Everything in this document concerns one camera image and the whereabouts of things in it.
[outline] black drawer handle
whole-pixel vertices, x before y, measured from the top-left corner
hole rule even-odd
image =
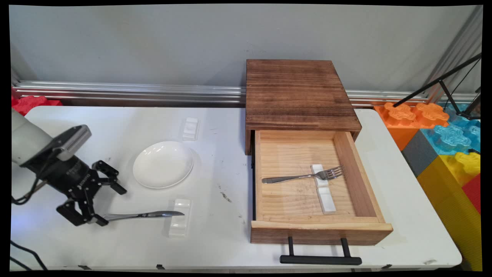
[[[281,264],[309,264],[309,265],[351,265],[358,266],[362,264],[359,257],[351,257],[348,250],[346,238],[341,239],[343,257],[323,257],[323,256],[294,256],[294,243],[292,237],[289,237],[289,255],[280,256]]]

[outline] table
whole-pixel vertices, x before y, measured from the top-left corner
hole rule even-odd
[[[359,268],[439,268],[461,262],[461,255],[413,176],[379,115],[357,109],[362,124],[356,146],[384,218],[394,231],[375,246],[350,246]],[[181,141],[186,117],[199,119],[197,141],[184,141],[195,157],[180,184],[152,190],[138,184],[133,162],[147,146]],[[91,164],[104,160],[120,171],[128,190],[109,187],[96,195],[96,212],[135,213],[171,209],[173,200],[192,200],[186,238],[169,238],[170,219],[133,219],[73,226],[55,208],[65,196],[45,186],[23,206],[12,205],[11,239],[36,251],[48,269],[349,268],[280,264],[288,245],[249,243],[252,219],[251,157],[244,154],[245,110],[241,108],[39,106],[26,118],[51,136],[87,124],[92,137],[76,155]],[[12,194],[18,198],[34,174],[12,163]],[[342,255],[340,245],[295,245],[296,255]],[[10,255],[33,269],[33,257],[11,246]],[[20,269],[10,262],[10,269]]]

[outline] fork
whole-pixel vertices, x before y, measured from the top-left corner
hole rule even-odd
[[[273,183],[280,183],[280,182],[285,182],[293,179],[298,179],[298,178],[306,178],[306,177],[316,177],[321,180],[332,180],[337,177],[340,177],[343,175],[343,165],[320,171],[318,173],[313,173],[313,174],[307,174],[307,175],[299,175],[299,176],[287,176],[287,177],[273,177],[273,178],[264,178],[261,179],[261,182],[264,184],[273,184]]]

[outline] drawer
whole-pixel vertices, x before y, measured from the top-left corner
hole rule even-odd
[[[350,132],[253,131],[253,221],[251,243],[375,245],[393,231],[372,191]],[[344,165],[329,181],[337,209],[323,214],[313,178],[264,184],[268,177],[310,174]]]

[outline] white plate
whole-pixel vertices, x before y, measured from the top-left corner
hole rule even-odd
[[[193,153],[188,147],[176,141],[163,141],[138,155],[133,175],[148,188],[167,188],[181,182],[192,168]]]

